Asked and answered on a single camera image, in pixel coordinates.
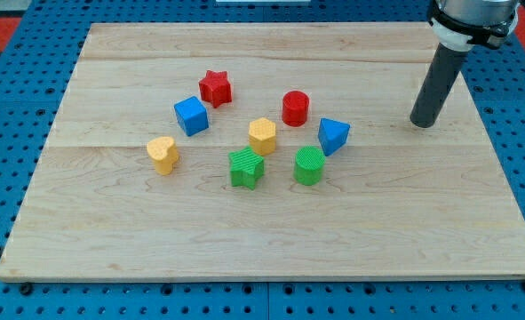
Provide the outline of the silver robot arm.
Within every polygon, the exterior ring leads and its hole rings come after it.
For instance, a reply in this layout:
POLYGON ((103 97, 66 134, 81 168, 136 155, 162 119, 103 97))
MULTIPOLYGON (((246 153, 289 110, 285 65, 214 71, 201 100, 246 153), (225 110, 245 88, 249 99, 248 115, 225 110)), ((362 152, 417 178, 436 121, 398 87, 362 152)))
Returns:
POLYGON ((500 48, 518 24, 518 0, 431 0, 427 21, 440 44, 456 52, 500 48))

